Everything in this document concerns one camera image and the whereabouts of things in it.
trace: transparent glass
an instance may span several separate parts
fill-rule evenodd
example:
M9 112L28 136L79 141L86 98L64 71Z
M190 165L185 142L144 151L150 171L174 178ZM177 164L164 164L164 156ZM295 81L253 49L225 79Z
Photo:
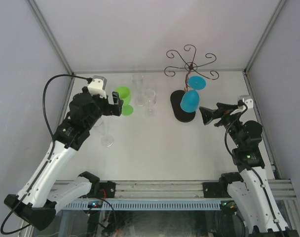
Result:
M136 98L134 102L137 106L143 106L145 104L143 98L143 88L144 88L144 75L136 73L132 76L132 82L136 90Z
M146 89L144 92L144 102L147 105L146 115L154 116L156 114L156 109L154 107L156 103L156 94L152 89Z
M110 147L114 143L114 137L108 134L108 129L106 128L105 122L103 119L99 119L94 127L96 127L99 132L102 134L101 144L103 147Z

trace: white wall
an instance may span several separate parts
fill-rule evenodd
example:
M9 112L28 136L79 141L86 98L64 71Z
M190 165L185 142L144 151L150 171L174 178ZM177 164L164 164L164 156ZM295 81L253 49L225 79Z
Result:
M182 67L197 47L198 65L244 69L279 0L37 0L75 72Z
M300 0L288 1L250 80L282 174L300 203Z
M60 73L65 70L27 4L0 1L0 226L9 213L4 198L23 187L48 149L42 90L51 76ZM57 123L67 82L60 79L48 89L52 126ZM13 216L5 231L17 229L19 218Z

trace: wire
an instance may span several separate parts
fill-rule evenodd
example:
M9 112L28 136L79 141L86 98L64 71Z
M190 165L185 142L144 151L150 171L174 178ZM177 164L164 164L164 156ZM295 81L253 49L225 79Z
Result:
M36 236L36 237L51 237L51 236L55 236L56 234L59 234L60 232L56 232L54 234L48 235L48 236Z
M106 229L106 226L104 226L102 223L98 222L97 224L99 224L101 227L103 227L103 229Z
M244 110L244 111L240 114L240 116L238 116L238 117L237 117L237 118L236 118L236 119L228 126L228 128L225 130L225 148L227 149L227 151L229 152L229 154L231 155L231 157L232 157L237 163L242 164L244 167L246 167L247 169L252 170L252 171L255 173L255 175L257 176L257 178L258 178L259 181L260 181L261 188L263 188L263 191L264 191L264 194L265 194L265 196L266 196L266 199L267 199L267 202L268 202L268 205L269 205L269 209L270 209L270 211L271 211L271 213L272 213L272 215L273 215L273 218L274 218L274 220L276 220L277 218L276 218L276 215L275 215L275 213L274 213L272 203L271 203L270 200L269 200L269 196L268 196L268 193L267 193L267 191L266 191L266 188L264 187L264 182L263 182L262 178L261 178L260 175L256 172L256 170L254 170L251 166L245 164L244 162L242 162L242 161L240 161L240 160L237 160L237 159L234 157L234 155L232 154L232 152L230 151L229 147L228 147L228 143L227 143L227 135L228 135L228 132L229 132L230 127L233 125L233 123L235 123L236 121L238 121L238 119L239 119L239 118L240 118L240 117L248 110L248 106L247 106L245 103L243 103L243 105L246 107L245 110ZM278 230L280 231L282 237L285 237L285 235L284 235L284 233L283 233L283 231L282 231L282 228L280 227L279 223L278 223L278 222L275 222L275 224L277 225L277 228L278 228Z
M104 193L103 199L106 199L106 191L105 191L105 189L101 189L100 191L102 191Z
M22 201L24 200L24 198L25 198L26 196L27 196L27 194L25 194L25 195L22 197L22 199L19 200L19 202L14 206L14 208L10 211L10 213L6 216L6 218L5 218L4 221L2 222L1 229L0 229L0 232L1 232L2 235L11 235L11 234L14 234L14 233L19 232L19 231L21 231L21 230L23 230L23 229L25 229L25 228L27 228L28 226L31 225L31 224L28 224L28 225L26 225L26 226L24 226L24 227L22 227L22 228L19 228L19 229L15 230L15 231L11 231L11 232L5 232L5 231L4 231L4 226L5 226L6 222L7 222L7 220L10 218L10 216L13 214L13 212L14 212L15 209L19 206L19 204L22 203Z
M222 233L222 230L221 230L222 228L221 228L221 225L220 225L220 218L221 218L222 215L224 215L224 213L221 212L219 214L219 218L218 218L218 228L219 228L219 234L223 237L224 235ZM241 228L242 228L241 237L245 237L246 230L245 230L244 222L243 222L242 218L239 215L235 215L235 216L239 219L240 224L241 224Z
M245 230L244 221L242 220L241 216L239 216L239 215L235 215L235 216L239 219L239 221L241 223L241 226L242 226L242 234L241 234L241 236L245 237L246 230Z
M113 206L112 206L108 201L106 201L106 200L103 199L103 198L97 197L96 199L106 202L106 203L110 206L110 208L112 209L112 211L113 211L113 213L114 213L115 230L116 230L116 227L117 227L117 219L116 219L116 213L115 213L115 210L114 210Z
M47 125L47 128L48 128L48 131L50 133L50 136L51 136L51 141L52 141L52 147L51 147L51 150L50 150L50 153L49 153L49 156L47 158L47 162L43 165L43 167L40 169L39 173L36 175L35 179L31 182L31 185L28 187L28 189L26 190L26 192L28 193L33 185L35 184L36 180L38 179L38 177L41 175L41 173L43 172L43 170L45 169L46 165L48 164L48 162L50 161L51 159L51 156L52 156L52 153L55 149L55 141L54 141L54 136L53 136L53 133L52 133L52 130L50 128L50 125L49 125L49 122L48 122L48 119L47 119L47 114L46 114L46 106L45 106L45 99L46 99L46 91L47 91L47 88L49 86L49 84L56 78L59 78L59 77L71 77L71 78L79 78L79 79L85 79L87 80L88 82L92 79L92 78L84 78L84 77L80 77L80 76L76 76L76 75L69 75L69 74L59 74L59 75L56 75L54 77L52 77L51 79L48 80L48 82L46 83L45 85L45 88L43 90L43 94L42 94L42 112L43 112L43 116L44 116L44 119L45 119L45 123ZM22 201L24 200L24 198L27 196L27 194L23 195L23 197L21 198L21 200L13 207L13 209L10 211L10 213L5 217L5 219L3 220L2 224L1 224L1 228L0 228L0 232L2 235L11 235L11 234L14 234L16 232L19 232L25 228L27 228L28 226L30 226L31 224L28 224L22 228L19 228L17 230L14 230L14 231L11 231L11 232L5 232L4 231L4 226L7 222L7 220L9 219L9 217L13 214L13 212L16 210L16 208L22 203Z

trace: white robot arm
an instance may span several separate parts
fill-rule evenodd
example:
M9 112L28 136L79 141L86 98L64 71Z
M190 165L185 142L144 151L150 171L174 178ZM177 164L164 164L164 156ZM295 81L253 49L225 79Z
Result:
M113 92L114 104L108 103L104 91L106 82L104 77L94 76L82 93L73 97L70 111L58 126L54 141L35 173L17 195L8 195L4 200L11 212L39 230L45 229L56 213L74 199L98 192L99 178L88 172L59 190L50 190L61 169L90 135L89 130L95 122L102 115L121 115L123 101L117 92Z
M269 187L259 142L262 141L262 126L256 121L242 123L239 119L253 108L250 96L241 96L238 105L217 103L218 109L200 107L205 125L220 119L214 126L224 126L225 145L239 172L224 173L219 186L237 204L247 223L250 237L298 237L291 231L273 197ZM231 136L236 149L229 150L226 137Z

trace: black mount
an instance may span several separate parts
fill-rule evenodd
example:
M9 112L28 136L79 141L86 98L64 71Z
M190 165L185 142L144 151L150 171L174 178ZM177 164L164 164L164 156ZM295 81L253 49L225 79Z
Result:
M229 135L233 139L237 148L232 150L233 163L241 172L248 167L262 167L265 164L259 150L259 143L262 141L262 125L258 122L250 120L242 123L239 118L241 112L231 115L231 113L241 106L242 101L238 105L228 105L217 103L218 109L211 110L204 107L199 107L205 125L209 124L214 119L220 119L214 126L224 126L229 128Z
M9 194L4 199L4 204L7 205L11 210L13 210L18 202L18 196L14 194ZM21 202L14 210L14 213L24 221L42 231L47 228L55 218L56 204L56 202L47 200L46 204L43 207L33 208L30 203L26 205Z
M64 143L65 148L71 147L78 151L89 137L89 130L102 115L121 115L123 101L119 99L118 92L113 92L112 97L113 105L109 104L108 96L107 98L101 98L100 95L92 96L87 87L83 87L82 93L75 95L70 102L70 111L57 127L54 139Z
M224 173L221 174L218 182L204 182L203 183L203 192L204 198L228 198L230 195L227 192L228 184L233 182L241 181L243 182L242 177L238 172Z

